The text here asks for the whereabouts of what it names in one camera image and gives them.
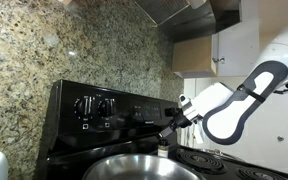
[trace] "metal bowl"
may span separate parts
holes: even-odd
[[[83,180],[204,180],[187,166],[152,155],[117,155],[93,164]]]

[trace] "white robotic arm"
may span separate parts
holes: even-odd
[[[288,84],[288,27],[263,51],[252,73],[237,88],[231,90],[215,83],[192,100],[180,96],[182,110],[159,136],[165,137],[177,127],[190,126],[203,119],[203,130],[214,142],[236,143],[248,117],[283,85]]]

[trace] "black stove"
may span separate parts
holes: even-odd
[[[36,180],[80,180],[95,162],[117,154],[156,154],[158,133],[177,103],[60,80],[53,84],[40,142]],[[169,158],[206,180],[288,180],[288,174],[168,138]]]

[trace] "granite countertop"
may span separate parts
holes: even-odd
[[[0,0],[0,151],[31,179],[52,83],[67,79],[176,101],[173,44],[131,0]]]

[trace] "stove burner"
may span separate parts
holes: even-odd
[[[235,174],[242,180],[286,180],[277,174],[256,168],[238,168]]]
[[[178,149],[177,158],[183,163],[193,166],[194,170],[198,172],[206,174],[223,174],[227,172],[227,168],[220,160],[207,154]]]

